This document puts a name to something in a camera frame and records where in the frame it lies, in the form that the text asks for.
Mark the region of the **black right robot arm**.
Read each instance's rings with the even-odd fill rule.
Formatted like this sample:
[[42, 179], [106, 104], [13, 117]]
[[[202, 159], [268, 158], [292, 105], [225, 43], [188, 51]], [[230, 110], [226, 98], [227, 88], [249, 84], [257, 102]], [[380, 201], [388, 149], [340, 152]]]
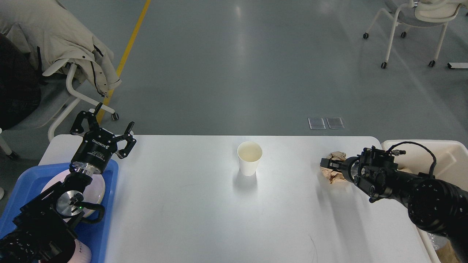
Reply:
[[412, 174], [398, 170], [396, 156], [404, 155], [399, 143], [388, 150], [364, 148], [346, 160], [323, 158], [320, 167], [340, 172], [346, 181], [369, 196], [369, 202], [393, 199], [408, 210], [408, 217], [419, 229], [448, 238], [462, 263], [468, 258], [468, 194], [466, 190], [435, 178], [436, 156], [428, 173]]

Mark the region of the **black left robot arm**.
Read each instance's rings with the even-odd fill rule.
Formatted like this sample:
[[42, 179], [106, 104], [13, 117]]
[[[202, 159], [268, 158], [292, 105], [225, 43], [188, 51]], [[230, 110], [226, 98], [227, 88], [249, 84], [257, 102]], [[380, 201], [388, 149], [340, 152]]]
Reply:
[[103, 174], [116, 154], [126, 158], [136, 144], [130, 122], [122, 135], [100, 127], [95, 112], [81, 111], [70, 129], [83, 138], [69, 165], [63, 182], [54, 183], [43, 193], [20, 208], [13, 219], [14, 231], [1, 239], [2, 263], [68, 263], [89, 262], [75, 228], [79, 223], [97, 224], [105, 207], [84, 200], [92, 176]]

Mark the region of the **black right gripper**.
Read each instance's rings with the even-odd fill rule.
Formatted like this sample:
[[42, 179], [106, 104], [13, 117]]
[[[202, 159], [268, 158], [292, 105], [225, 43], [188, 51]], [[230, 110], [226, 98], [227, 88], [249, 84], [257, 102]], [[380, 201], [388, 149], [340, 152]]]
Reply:
[[355, 183], [355, 176], [358, 175], [360, 157], [353, 156], [343, 160], [332, 160], [321, 158], [320, 168], [327, 172], [342, 173], [345, 180], [350, 183]]

